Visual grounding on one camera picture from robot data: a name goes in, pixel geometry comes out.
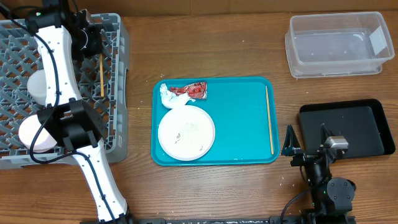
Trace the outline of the white tissue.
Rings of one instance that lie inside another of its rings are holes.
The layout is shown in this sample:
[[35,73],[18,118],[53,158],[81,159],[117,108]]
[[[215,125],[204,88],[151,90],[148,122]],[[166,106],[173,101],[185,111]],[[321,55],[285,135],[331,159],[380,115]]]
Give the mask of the white tissue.
[[195,102],[195,99],[191,98],[188,93],[177,95],[171,92],[165,83],[161,84],[159,91],[161,103],[168,109],[186,105],[189,101]]

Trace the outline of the red snack wrapper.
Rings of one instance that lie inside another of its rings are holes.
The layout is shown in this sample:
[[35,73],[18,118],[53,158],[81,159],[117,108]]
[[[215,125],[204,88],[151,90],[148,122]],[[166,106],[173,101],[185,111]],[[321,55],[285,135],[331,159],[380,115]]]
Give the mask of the red snack wrapper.
[[205,100],[207,98],[207,83],[196,82],[184,87],[170,87],[170,91],[177,96],[187,94],[192,99]]

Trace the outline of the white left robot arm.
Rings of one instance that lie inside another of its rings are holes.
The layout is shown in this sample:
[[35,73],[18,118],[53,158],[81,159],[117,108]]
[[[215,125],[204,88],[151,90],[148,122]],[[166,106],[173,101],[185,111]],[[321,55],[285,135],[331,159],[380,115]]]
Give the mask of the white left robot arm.
[[45,108],[38,111],[40,126],[29,146],[30,158],[42,131],[74,157],[90,186],[98,206],[99,223],[138,223],[120,194],[104,154],[104,131],[100,114],[82,100],[72,60],[101,52],[101,37],[86,13],[76,14],[55,6],[30,12],[26,31],[38,43],[47,85]]

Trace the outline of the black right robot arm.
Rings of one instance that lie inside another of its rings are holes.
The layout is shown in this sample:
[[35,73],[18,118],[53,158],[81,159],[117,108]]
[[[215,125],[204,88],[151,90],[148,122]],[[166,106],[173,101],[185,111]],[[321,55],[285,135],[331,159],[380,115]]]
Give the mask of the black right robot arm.
[[341,159],[348,151],[348,142],[337,136],[325,124],[320,126],[321,144],[312,153],[301,149],[291,125],[287,128],[283,155],[291,156],[292,167],[299,167],[308,189],[294,197],[287,206],[305,194],[312,198],[312,208],[303,211],[295,223],[354,224],[352,211],[356,185],[349,179],[333,177],[330,165]]

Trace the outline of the wooden chopstick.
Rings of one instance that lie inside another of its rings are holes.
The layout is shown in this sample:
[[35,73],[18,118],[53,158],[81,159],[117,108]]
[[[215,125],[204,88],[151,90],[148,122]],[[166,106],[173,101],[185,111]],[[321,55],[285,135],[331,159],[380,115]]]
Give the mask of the wooden chopstick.
[[268,128],[269,128],[270,149],[271,149],[271,155],[274,155],[274,144],[273,144],[273,136],[272,136],[272,121],[271,121],[271,111],[270,111],[270,103],[269,103],[269,92],[268,92],[267,85],[266,85],[266,103],[267,103],[267,120],[268,120]]
[[104,71],[103,71],[103,54],[99,55],[99,77],[100,77],[100,93],[104,98]]

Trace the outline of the white round plate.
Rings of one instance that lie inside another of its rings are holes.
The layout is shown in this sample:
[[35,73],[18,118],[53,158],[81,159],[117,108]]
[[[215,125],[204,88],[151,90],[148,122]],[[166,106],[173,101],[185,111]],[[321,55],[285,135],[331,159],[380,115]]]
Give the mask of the white round plate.
[[183,105],[167,112],[160,120],[157,137],[161,148],[179,161],[203,157],[212,147],[215,124],[203,109]]

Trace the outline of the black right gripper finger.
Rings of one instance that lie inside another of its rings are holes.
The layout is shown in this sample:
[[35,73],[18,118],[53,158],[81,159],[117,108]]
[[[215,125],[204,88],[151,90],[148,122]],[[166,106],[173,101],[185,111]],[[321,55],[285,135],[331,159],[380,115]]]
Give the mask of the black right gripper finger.
[[329,146],[330,141],[328,140],[328,138],[333,136],[333,133],[326,127],[325,124],[320,125],[320,133],[321,133],[321,143],[324,146]]
[[294,156],[301,153],[301,146],[294,132],[292,125],[287,126],[286,137],[284,145],[281,150],[282,156]]

